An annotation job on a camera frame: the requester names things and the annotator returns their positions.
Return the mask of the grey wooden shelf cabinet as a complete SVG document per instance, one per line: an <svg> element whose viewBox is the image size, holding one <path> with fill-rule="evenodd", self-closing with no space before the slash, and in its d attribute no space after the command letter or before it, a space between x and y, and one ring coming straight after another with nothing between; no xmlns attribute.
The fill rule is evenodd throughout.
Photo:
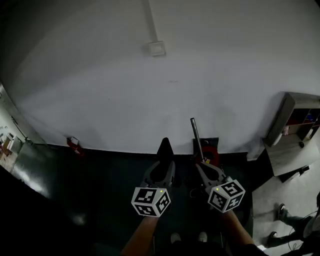
<svg viewBox="0 0 320 256"><path fill-rule="evenodd" d="M283 135L285 126L289 126L288 135ZM286 92L263 139L273 175L285 182L320 160L317 135L320 135L320 95Z"/></svg>

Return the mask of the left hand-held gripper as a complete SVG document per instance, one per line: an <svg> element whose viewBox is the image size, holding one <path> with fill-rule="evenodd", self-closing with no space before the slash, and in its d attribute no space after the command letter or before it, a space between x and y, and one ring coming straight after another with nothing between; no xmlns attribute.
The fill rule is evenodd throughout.
<svg viewBox="0 0 320 256"><path fill-rule="evenodd" d="M167 172L167 181L161 181L161 162L149 167L140 186L133 192L131 204L140 216L159 218L171 205L170 190L175 179L175 162L171 161Z"/></svg>

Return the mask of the red canister vacuum cleaner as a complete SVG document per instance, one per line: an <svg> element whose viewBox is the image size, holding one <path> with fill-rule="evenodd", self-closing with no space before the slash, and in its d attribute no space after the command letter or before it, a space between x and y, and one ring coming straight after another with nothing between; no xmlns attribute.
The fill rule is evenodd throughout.
<svg viewBox="0 0 320 256"><path fill-rule="evenodd" d="M220 156L217 149L211 145L204 145L201 147L202 155L204 157L204 162L218 167L220 165ZM201 154L199 152L199 147L197 145L193 146L193 161L195 164L202 162Z"/></svg>

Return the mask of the person's black trousers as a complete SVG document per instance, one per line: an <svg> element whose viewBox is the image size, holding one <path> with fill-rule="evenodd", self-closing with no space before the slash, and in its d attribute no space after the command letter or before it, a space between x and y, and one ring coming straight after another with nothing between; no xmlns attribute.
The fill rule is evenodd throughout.
<svg viewBox="0 0 320 256"><path fill-rule="evenodd" d="M153 256L229 256L216 242L175 241Z"/></svg>

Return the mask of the person's right forearm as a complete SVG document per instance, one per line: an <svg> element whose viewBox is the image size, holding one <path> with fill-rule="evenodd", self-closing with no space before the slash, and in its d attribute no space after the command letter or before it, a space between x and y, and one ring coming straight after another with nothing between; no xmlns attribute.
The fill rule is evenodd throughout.
<svg viewBox="0 0 320 256"><path fill-rule="evenodd" d="M246 245L254 245L252 237L232 210L222 213L220 222L232 250L238 250Z"/></svg>

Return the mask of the white wall switch box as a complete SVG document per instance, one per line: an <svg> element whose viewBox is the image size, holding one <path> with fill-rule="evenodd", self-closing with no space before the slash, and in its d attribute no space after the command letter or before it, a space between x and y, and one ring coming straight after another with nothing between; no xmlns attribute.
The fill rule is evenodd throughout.
<svg viewBox="0 0 320 256"><path fill-rule="evenodd" d="M149 42L147 44L147 51L152 57L160 57L166 55L165 42L163 40Z"/></svg>

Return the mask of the black flat board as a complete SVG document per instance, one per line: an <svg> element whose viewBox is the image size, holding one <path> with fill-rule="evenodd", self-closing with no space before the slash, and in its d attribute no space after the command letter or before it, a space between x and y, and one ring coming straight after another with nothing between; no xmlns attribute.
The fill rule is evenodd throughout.
<svg viewBox="0 0 320 256"><path fill-rule="evenodd" d="M219 138L218 137L209 137L209 138L200 138L201 149L204 151L205 147L218 148ZM193 152L199 151L198 141L194 138L192 140Z"/></svg>

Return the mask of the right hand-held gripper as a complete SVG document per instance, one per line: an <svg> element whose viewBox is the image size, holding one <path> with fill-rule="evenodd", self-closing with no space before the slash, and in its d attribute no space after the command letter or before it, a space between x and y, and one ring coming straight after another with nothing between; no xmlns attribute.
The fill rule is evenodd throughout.
<svg viewBox="0 0 320 256"><path fill-rule="evenodd" d="M196 163L195 166L205 187L212 186L211 179L225 179L227 177L222 169L212 164ZM220 213L226 213L240 205L245 193L245 189L236 179L230 180L211 187L207 203Z"/></svg>

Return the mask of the white storage rack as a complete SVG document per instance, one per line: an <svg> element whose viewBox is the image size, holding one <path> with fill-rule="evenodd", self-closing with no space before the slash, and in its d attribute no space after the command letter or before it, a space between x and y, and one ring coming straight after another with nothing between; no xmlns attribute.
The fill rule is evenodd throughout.
<svg viewBox="0 0 320 256"><path fill-rule="evenodd" d="M14 145L15 138L10 132L0 134L0 163L3 165L14 161L18 156Z"/></svg>

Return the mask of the red fire extinguisher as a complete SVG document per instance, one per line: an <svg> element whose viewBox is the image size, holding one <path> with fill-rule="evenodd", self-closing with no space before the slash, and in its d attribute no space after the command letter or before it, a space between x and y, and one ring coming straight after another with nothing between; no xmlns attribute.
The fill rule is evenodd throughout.
<svg viewBox="0 0 320 256"><path fill-rule="evenodd" d="M79 140L75 137L67 137L66 138L67 145L79 156L84 156L84 150L79 144Z"/></svg>

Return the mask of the person's left forearm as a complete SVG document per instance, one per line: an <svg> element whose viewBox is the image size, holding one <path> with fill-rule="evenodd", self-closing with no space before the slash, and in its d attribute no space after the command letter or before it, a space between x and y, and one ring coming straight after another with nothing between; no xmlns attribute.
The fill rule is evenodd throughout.
<svg viewBox="0 0 320 256"><path fill-rule="evenodd" d="M121 250L120 256L147 256L158 221L158 217L145 216Z"/></svg>

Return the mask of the metal rod handle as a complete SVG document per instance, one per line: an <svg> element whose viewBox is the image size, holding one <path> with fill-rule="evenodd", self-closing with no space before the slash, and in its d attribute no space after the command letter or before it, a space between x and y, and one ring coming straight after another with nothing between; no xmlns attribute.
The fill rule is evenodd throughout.
<svg viewBox="0 0 320 256"><path fill-rule="evenodd" d="M197 142L198 151L199 151L199 154L200 154L201 161L204 163L205 162L205 158L204 158L203 152L202 152L202 146L201 146L201 141L200 141L200 137L199 137L196 121L195 121L194 118L191 118L190 122L191 122L191 125L192 125L192 129L193 129L195 140Z"/></svg>

